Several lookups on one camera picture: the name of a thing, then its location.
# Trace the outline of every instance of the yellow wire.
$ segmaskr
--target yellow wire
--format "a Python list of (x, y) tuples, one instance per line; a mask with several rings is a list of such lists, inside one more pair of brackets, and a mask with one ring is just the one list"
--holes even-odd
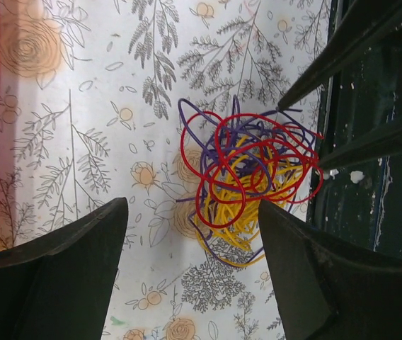
[[(240, 147), (243, 142), (248, 138), (248, 136), (242, 137), (238, 143), (237, 147)], [(267, 147), (268, 149), (268, 154), (272, 154), (271, 149)], [(236, 160), (230, 165), (230, 168), (232, 171), (235, 170), (235, 168), (240, 164), (244, 159), (248, 158), (248, 155), (242, 155), (240, 157), (237, 157)], [(268, 171), (270, 173), (273, 172), (273, 168), (275, 166), (275, 163), (273, 161), (269, 162), (267, 165)], [(289, 159), (281, 159), (278, 164), (276, 164), (276, 172), (275, 172), (275, 179), (272, 182), (272, 190), (269, 192), (269, 194), (278, 192), (278, 191), (283, 191), (286, 188), (289, 188), (290, 186), (294, 185), (301, 177), (303, 174), (304, 166), (303, 165), (291, 165), (291, 162)], [(251, 175), (244, 176), (243, 178), (240, 178), (240, 182), (242, 186), (250, 186), (251, 185)], [(225, 176), (222, 176), (221, 173), (219, 172), (217, 176), (215, 177), (216, 181), (223, 181), (224, 183), (230, 185), (230, 186), (235, 186), (239, 188), (239, 185), (235, 181), (234, 177), (231, 175), (229, 171), (226, 172)], [(268, 187), (268, 178), (267, 176), (263, 176), (262, 179), (260, 180), (260, 183), (257, 185), (256, 192), (263, 192), (267, 187)], [(236, 191), (231, 191), (227, 189), (221, 188), (220, 190), (214, 190), (216, 193), (216, 196), (220, 200), (225, 200), (225, 201), (240, 201), (242, 198), (242, 194)], [(280, 207), (284, 207), (287, 204), (288, 200), (291, 200), (293, 196), (295, 196), (295, 190), (292, 190), (290, 193), (284, 193), (284, 196), (286, 196), (284, 199), (281, 201), (277, 201), (275, 204), (277, 204)], [(209, 204), (211, 201), (212, 196), (210, 194), (210, 191), (207, 190), (207, 197), (205, 202), (204, 207), (202, 207), (202, 215), (205, 219), (209, 219), (209, 211), (212, 213), (213, 208)], [(259, 200), (253, 200), (250, 202), (247, 202), (242, 215), (240, 218), (231, 226), (223, 229), (215, 229), (215, 228), (210, 228), (212, 231), (213, 237), (218, 237), (223, 239), (227, 244), (232, 245), (233, 247), (238, 247), (244, 251), (251, 251), (251, 242), (260, 234), (260, 231), (258, 229), (258, 206), (259, 206)], [(241, 209), (241, 204), (242, 203), (232, 203), (232, 204), (221, 204), (221, 203), (215, 203), (215, 208), (217, 209), (217, 213), (214, 216), (213, 223), (216, 225), (225, 225), (232, 219), (234, 219), (238, 213), (239, 210)], [(195, 215), (194, 221), (193, 221), (197, 226), (201, 224), (201, 221), (197, 215)], [(246, 235), (252, 235), (249, 238), (242, 237), (242, 234)], [(204, 240), (202, 239), (202, 236), (197, 233), (197, 240), (200, 243), (201, 247), (205, 251), (210, 251), (205, 243)], [(231, 264), (232, 266), (237, 266), (237, 267), (248, 267), (251, 266), (252, 264), (255, 264), (256, 262), (260, 261), (265, 257), (265, 255), (260, 255), (258, 258), (250, 261), (249, 263), (234, 263), (233, 261), (230, 261), (228, 259), (219, 257), (223, 262), (226, 262), (228, 264)]]

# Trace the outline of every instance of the branch drawing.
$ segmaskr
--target branch drawing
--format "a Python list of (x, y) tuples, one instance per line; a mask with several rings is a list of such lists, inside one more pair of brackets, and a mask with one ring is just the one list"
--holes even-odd
[[(18, 155), (21, 159), (24, 158), (21, 155), (27, 151), (30, 152), (32, 157), (35, 157), (36, 160), (28, 166), (36, 166), (36, 164), (40, 166), (43, 159), (49, 158), (49, 152), (44, 147), (43, 142), (52, 139), (52, 132), (46, 130), (45, 127), (52, 124), (52, 129), (54, 130), (56, 128), (56, 118), (66, 111), (69, 113), (71, 133), (70, 155), (65, 156), (65, 158), (59, 157), (58, 165), (56, 166), (48, 165), (45, 167), (48, 172), (40, 176), (42, 183), (37, 189), (38, 194), (34, 197), (34, 199), (39, 200), (39, 209), (44, 206), (50, 209), (51, 218), (45, 221), (42, 227), (38, 228), (42, 233), (47, 233), (72, 222), (72, 218), (79, 218), (81, 211), (79, 209), (77, 191), (86, 197), (86, 209), (89, 212), (104, 204), (101, 200), (93, 198), (88, 190), (85, 189), (85, 186), (90, 191), (96, 192), (96, 194), (99, 194), (101, 191), (108, 192), (110, 188), (109, 171), (104, 168), (106, 165), (105, 158), (108, 157), (110, 149), (108, 148), (106, 137), (103, 136), (101, 131), (92, 128), (83, 132), (75, 126), (72, 119), (71, 91), (69, 91), (69, 105), (64, 111), (53, 113), (45, 104), (42, 104), (42, 107), (49, 114), (45, 117), (40, 117), (37, 113), (33, 113), (38, 120), (27, 123), (29, 125), (27, 129), (33, 132), (27, 132), (30, 135), (30, 139), (22, 141), (25, 145), (18, 150)], [(41, 140), (38, 139), (36, 141), (36, 135), (39, 135)], [(80, 157), (75, 154), (74, 150), (75, 136), (78, 137), (85, 149), (85, 152)], [(34, 151), (35, 149), (42, 149), (44, 151), (36, 152)], [(83, 184), (77, 178), (80, 173), (84, 174)], [(68, 203), (68, 196), (75, 197), (73, 204)]]
[(223, 310), (231, 306), (232, 298), (245, 289), (234, 276), (234, 270), (206, 254), (206, 261), (193, 266), (181, 280), (182, 301), (193, 305), (194, 311)]
[(85, 173), (83, 178), (84, 183), (89, 185), (92, 191), (99, 194), (99, 191), (107, 193), (110, 188), (108, 171), (103, 170), (105, 163), (102, 157), (108, 157), (107, 149), (108, 143), (105, 141), (106, 137), (102, 137), (102, 132), (96, 132), (95, 129), (90, 129), (86, 133), (78, 131), (75, 125), (72, 125), (75, 133), (80, 137), (87, 153), (83, 155), (78, 161), (79, 171)]
[[(297, 7), (299, 9), (310, 8), (313, 3), (314, 0), (299, 0)], [(305, 50), (309, 54), (310, 63), (319, 56), (326, 45), (326, 41), (323, 38), (323, 27), (325, 25), (328, 27), (330, 22), (330, 7), (331, 0), (321, 0), (319, 8), (314, 12), (309, 9), (306, 10), (306, 15), (301, 17), (303, 23), (297, 25), (294, 46), (299, 50)], [(300, 68), (299, 73), (301, 74), (306, 68)], [(310, 128), (316, 124), (322, 91), (323, 87), (318, 87), (316, 100), (309, 102)]]
[(271, 329), (276, 329), (276, 328), (278, 328), (279, 326), (281, 326), (282, 325), (282, 321), (281, 321), (281, 318), (280, 317), (277, 317), (277, 319), (274, 321), (274, 322), (272, 322), (271, 324), (270, 324), (270, 326), (268, 326), (267, 327), (267, 330), (271, 330)]
[(6, 174), (6, 178), (0, 177), (0, 218), (11, 232), (10, 236), (6, 236), (0, 227), (0, 243), (5, 249), (16, 245), (17, 238), (28, 239), (32, 230), (24, 227), (36, 223), (34, 205), (20, 204), (13, 196), (13, 191), (23, 186), (21, 172), (22, 169), (16, 167), (13, 172)]
[[(152, 14), (150, 19), (145, 16), (148, 8)], [(171, 107), (171, 100), (167, 91), (173, 88), (176, 76), (174, 64), (166, 55), (170, 54), (172, 47), (178, 46), (178, 11), (173, 0), (133, 0), (132, 13), (138, 14), (139, 24), (130, 40), (129, 54), (134, 52), (134, 59), (140, 59), (142, 69), (147, 60), (151, 60), (153, 67), (153, 75), (143, 83), (143, 99), (154, 107), (157, 118), (168, 119), (167, 105)], [(161, 49), (156, 44), (156, 31), (161, 38)]]
[(253, 303), (256, 301), (256, 297), (250, 292), (242, 292), (239, 301), (237, 302), (237, 308), (243, 310), (241, 314), (235, 314), (234, 320), (236, 322), (237, 332), (242, 335), (243, 340), (252, 340), (252, 335), (258, 330), (257, 320), (250, 320), (250, 314), (253, 311)]
[(60, 111), (52, 111), (44, 103), (41, 103), (41, 106), (47, 114), (41, 116), (36, 112), (32, 112), (37, 120), (25, 122), (27, 127), (22, 132), (26, 137), (14, 140), (18, 146), (11, 149), (16, 152), (15, 158), (17, 158), (17, 162), (27, 159), (27, 157), (34, 158), (27, 165), (27, 167), (32, 167), (34, 170), (42, 166), (43, 159), (49, 157), (45, 142), (53, 139), (53, 134), (57, 128), (57, 119), (69, 112), (70, 104)]
[[(256, 98), (263, 105), (277, 103), (289, 81), (282, 74), (280, 48), (258, 27), (260, 3), (247, 20), (241, 16), (217, 30), (223, 42), (207, 35), (194, 37), (194, 50), (178, 59), (182, 78), (191, 89), (202, 89), (207, 100), (197, 102), (203, 110), (224, 111), (233, 92), (241, 101)], [(240, 69), (238, 76), (234, 73)]]

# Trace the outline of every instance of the black bar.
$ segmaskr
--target black bar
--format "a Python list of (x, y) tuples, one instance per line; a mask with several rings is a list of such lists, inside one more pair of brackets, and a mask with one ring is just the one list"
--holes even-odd
[(395, 154), (402, 154), (402, 116), (339, 147), (322, 157), (318, 165), (331, 170)]
[(402, 22), (402, 0), (355, 0), (324, 51), (278, 103), (285, 110)]

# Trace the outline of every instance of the floral wallpaper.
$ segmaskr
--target floral wallpaper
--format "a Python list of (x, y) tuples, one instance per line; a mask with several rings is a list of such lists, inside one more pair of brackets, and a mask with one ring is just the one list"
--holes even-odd
[[(0, 247), (118, 196), (129, 226), (103, 339), (285, 339), (265, 260), (225, 266), (187, 216), (177, 101), (275, 106), (326, 43), (328, 0), (1, 0)], [(316, 128), (318, 93), (296, 118)], [(206, 121), (196, 130), (212, 131)], [(187, 141), (188, 159), (200, 151)], [(306, 195), (308, 185), (299, 192)], [(293, 213), (304, 218), (306, 205)], [(201, 226), (202, 232), (207, 227)], [(212, 245), (232, 261), (250, 254)]]

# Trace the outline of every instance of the dark green surface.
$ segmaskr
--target dark green surface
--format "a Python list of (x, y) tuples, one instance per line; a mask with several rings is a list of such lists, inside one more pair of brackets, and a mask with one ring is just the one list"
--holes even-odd
[[(319, 126), (319, 131), (326, 131), (320, 156), (400, 114), (402, 34), (399, 31), (334, 77), (330, 112), (321, 111), (319, 118), (326, 124), (325, 129)], [(354, 170), (365, 175), (358, 184), (350, 180), (350, 172)], [(312, 200), (311, 221), (345, 241), (402, 258), (402, 156), (339, 171)]]

